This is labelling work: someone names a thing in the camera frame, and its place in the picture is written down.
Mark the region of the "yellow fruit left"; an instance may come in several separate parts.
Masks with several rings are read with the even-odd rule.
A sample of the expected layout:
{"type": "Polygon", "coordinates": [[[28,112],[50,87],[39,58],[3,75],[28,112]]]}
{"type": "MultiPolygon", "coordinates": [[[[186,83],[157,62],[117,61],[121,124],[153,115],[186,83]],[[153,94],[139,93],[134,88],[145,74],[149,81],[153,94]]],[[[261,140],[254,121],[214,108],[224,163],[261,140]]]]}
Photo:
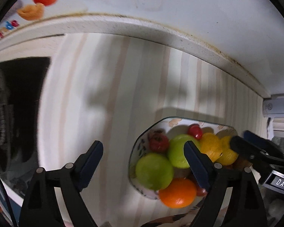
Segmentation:
{"type": "Polygon", "coordinates": [[[225,136],[221,139],[223,152],[222,152],[221,157],[216,162],[222,164],[223,166],[232,165],[239,156],[237,152],[233,151],[230,148],[231,138],[232,138],[231,136],[225,136]]]}

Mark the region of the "small green apple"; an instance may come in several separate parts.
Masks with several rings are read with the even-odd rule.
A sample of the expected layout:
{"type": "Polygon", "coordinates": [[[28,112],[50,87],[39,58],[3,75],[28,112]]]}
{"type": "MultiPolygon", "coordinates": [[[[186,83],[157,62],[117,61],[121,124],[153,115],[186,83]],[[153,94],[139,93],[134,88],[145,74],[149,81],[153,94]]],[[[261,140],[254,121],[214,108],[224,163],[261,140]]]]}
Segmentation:
{"type": "Polygon", "coordinates": [[[193,136],[188,134],[177,135],[169,141],[169,149],[167,151],[167,157],[170,163],[179,169],[189,168],[189,163],[184,155],[184,144],[187,141],[193,141],[198,149],[201,148],[200,143],[193,136]]]}

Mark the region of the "yellow lemon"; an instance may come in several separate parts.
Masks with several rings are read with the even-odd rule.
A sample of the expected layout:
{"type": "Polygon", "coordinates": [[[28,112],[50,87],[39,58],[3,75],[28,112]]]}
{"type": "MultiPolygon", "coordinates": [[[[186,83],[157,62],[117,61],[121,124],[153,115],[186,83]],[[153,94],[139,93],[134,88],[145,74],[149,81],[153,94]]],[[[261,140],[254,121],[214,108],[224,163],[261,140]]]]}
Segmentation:
{"type": "Polygon", "coordinates": [[[212,162],[217,161],[223,154],[220,138],[213,133],[204,133],[200,139],[200,152],[206,154],[212,162]]]}

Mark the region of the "red tomato with stem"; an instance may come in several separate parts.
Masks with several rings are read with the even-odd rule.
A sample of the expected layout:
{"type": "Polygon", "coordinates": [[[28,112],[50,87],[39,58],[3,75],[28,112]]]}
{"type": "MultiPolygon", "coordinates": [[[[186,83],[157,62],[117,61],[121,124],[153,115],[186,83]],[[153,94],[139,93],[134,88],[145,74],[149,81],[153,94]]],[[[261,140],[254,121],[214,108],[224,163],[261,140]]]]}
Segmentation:
{"type": "Polygon", "coordinates": [[[149,149],[156,153],[166,153],[169,149],[169,139],[163,133],[153,133],[149,137],[149,149]]]}

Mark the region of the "striped bed sheet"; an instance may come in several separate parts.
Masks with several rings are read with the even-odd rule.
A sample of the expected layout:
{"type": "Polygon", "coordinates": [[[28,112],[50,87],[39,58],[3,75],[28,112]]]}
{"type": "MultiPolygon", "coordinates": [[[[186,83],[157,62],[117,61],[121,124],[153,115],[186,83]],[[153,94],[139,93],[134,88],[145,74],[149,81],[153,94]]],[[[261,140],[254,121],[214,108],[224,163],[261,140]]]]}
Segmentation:
{"type": "Polygon", "coordinates": [[[177,49],[117,35],[68,34],[43,84],[39,164],[59,169],[101,141],[104,155],[82,191],[84,203],[97,224],[140,226],[178,210],[130,185],[128,161],[136,138],[170,116],[266,137],[262,102],[221,69],[177,49]]]}

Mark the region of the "colourful fruit poster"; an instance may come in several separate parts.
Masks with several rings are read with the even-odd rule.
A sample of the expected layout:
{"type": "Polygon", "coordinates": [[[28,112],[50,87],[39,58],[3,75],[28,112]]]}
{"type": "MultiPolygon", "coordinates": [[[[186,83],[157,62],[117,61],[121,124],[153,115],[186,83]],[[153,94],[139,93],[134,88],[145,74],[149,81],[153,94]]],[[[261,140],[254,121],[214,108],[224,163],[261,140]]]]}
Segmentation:
{"type": "Polygon", "coordinates": [[[17,0],[0,21],[0,40],[18,29],[24,22],[44,17],[45,8],[58,0],[17,0]]]}

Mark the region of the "orange fruit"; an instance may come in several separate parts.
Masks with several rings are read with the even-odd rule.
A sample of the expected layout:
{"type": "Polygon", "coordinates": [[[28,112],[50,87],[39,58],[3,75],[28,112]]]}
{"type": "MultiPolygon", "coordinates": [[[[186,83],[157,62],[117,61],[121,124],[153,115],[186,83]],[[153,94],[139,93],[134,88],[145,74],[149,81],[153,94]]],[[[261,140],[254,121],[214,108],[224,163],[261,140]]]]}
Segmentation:
{"type": "Polygon", "coordinates": [[[159,199],[169,208],[185,208],[191,205],[196,193],[196,185],[186,178],[175,178],[168,187],[158,191],[159,199]]]}

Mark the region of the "red cherry tomato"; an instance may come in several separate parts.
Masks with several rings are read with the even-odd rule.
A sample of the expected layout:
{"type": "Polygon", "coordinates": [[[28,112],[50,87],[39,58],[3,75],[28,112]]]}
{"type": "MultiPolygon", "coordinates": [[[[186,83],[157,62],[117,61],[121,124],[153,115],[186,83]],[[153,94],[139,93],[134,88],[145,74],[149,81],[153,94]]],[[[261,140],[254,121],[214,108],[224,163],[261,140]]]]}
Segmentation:
{"type": "Polygon", "coordinates": [[[196,140],[200,140],[203,136],[203,132],[199,124],[190,125],[187,134],[194,137],[196,140]]]}

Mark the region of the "stack of boxes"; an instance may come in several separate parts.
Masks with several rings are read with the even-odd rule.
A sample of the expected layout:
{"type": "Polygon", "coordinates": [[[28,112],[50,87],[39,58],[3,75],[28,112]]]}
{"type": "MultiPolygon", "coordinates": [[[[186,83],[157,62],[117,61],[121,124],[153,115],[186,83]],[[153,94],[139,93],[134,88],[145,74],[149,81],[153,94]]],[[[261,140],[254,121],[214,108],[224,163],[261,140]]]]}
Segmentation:
{"type": "Polygon", "coordinates": [[[284,137],[284,94],[274,94],[271,98],[265,98],[262,110],[263,116],[268,118],[268,138],[284,137]]]}

